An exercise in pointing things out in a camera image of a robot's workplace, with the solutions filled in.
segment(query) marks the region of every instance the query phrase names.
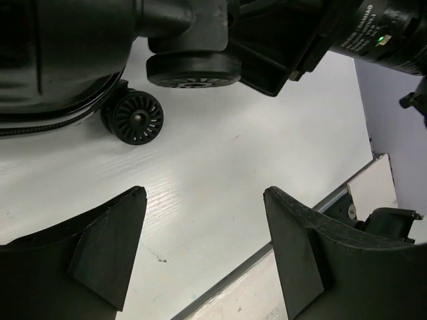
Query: white panel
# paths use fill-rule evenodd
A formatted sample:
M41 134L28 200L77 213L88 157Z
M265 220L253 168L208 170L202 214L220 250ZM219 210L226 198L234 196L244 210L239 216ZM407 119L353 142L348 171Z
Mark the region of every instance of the white panel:
M358 219L365 221L377 208L397 208L393 175L388 155L382 155L366 171L348 183Z
M155 87L145 76L148 55L145 41L137 41L124 77L165 109L152 143L124 145L97 116L59 133L0 142L2 243L134 185L147 188L119 320L170 319L264 246L265 188L279 185L314 205L372 159L351 59L328 54L273 99L242 84Z

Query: vacuum wheel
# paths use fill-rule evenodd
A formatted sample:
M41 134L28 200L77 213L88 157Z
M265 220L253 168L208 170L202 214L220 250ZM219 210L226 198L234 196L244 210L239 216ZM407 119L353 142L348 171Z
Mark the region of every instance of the vacuum wheel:
M240 60L226 53L154 55L147 61L148 80L160 87L214 88L240 80Z
M152 95L128 89L114 105L101 109L104 126L128 145L145 145L154 140L163 127L163 109Z

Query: white floor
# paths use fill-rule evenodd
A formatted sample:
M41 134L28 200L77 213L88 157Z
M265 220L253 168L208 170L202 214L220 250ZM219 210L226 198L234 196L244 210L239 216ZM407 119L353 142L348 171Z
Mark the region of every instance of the white floor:
M328 54L278 98L244 85L150 85L138 41L125 79L165 109L161 135L124 145L97 116L52 135L0 142L0 243L55 225L134 186L145 218L119 320L170 319L264 246L262 193L278 185L314 205L371 159L351 59Z

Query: screw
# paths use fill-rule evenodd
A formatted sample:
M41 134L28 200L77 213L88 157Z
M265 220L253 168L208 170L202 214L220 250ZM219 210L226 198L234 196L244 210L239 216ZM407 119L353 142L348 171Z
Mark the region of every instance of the screw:
M141 115L136 115L134 119L137 123L140 123L142 120L142 117L141 117Z

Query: black cylinder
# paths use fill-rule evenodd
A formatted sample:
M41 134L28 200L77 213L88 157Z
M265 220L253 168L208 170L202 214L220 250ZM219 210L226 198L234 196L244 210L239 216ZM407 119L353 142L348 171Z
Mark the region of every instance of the black cylinder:
M413 75L427 74L423 0L365 0L347 21L332 51Z

